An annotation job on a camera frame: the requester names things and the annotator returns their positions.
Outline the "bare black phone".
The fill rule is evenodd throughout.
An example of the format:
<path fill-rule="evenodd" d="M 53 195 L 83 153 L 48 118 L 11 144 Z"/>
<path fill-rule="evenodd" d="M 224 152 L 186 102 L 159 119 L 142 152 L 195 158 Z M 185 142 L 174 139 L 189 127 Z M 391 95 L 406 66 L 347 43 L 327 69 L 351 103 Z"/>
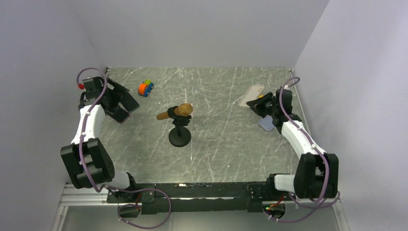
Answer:
<path fill-rule="evenodd" d="M 122 96 L 121 104 L 128 113 L 131 113 L 140 107 L 140 104 L 127 92 Z"/>
<path fill-rule="evenodd" d="M 130 116 L 129 112 L 120 106 L 108 110 L 107 114 L 119 124 L 123 123 Z"/>

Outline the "lilac phone case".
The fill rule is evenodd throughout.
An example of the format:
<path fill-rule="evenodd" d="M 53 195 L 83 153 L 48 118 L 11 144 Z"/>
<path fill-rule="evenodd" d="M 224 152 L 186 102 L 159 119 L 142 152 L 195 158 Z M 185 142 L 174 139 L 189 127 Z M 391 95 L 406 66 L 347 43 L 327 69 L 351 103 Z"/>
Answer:
<path fill-rule="evenodd" d="M 267 132 L 272 131 L 275 128 L 275 125 L 273 124 L 273 118 L 269 115 L 260 119 L 258 123 L 263 128 L 263 130 Z"/>

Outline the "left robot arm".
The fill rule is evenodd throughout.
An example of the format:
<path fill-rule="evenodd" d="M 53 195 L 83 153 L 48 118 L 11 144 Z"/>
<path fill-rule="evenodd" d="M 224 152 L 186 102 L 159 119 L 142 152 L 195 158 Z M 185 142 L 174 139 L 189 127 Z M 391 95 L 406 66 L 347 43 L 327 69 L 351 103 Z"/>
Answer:
<path fill-rule="evenodd" d="M 68 175 L 77 189 L 96 187 L 99 192 L 102 186 L 115 188 L 124 201 L 132 202 L 139 193 L 134 178 L 115 170 L 99 136 L 106 116 L 121 124 L 140 105 L 129 89 L 110 78 L 87 78 L 81 86 L 78 129 L 70 145 L 60 151 Z"/>

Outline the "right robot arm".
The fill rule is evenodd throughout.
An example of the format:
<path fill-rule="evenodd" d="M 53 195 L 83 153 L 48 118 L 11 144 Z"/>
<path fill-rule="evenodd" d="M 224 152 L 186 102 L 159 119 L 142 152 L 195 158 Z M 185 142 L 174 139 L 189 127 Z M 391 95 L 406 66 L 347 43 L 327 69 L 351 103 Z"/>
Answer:
<path fill-rule="evenodd" d="M 292 175 L 275 173 L 268 178 L 266 196 L 279 199 L 284 192 L 300 199 L 334 198 L 338 193 L 339 159 L 319 147 L 307 133 L 301 118 L 292 113 L 291 90 L 269 92 L 246 104 L 263 119 L 271 117 L 271 124 L 292 146 L 299 162 Z"/>

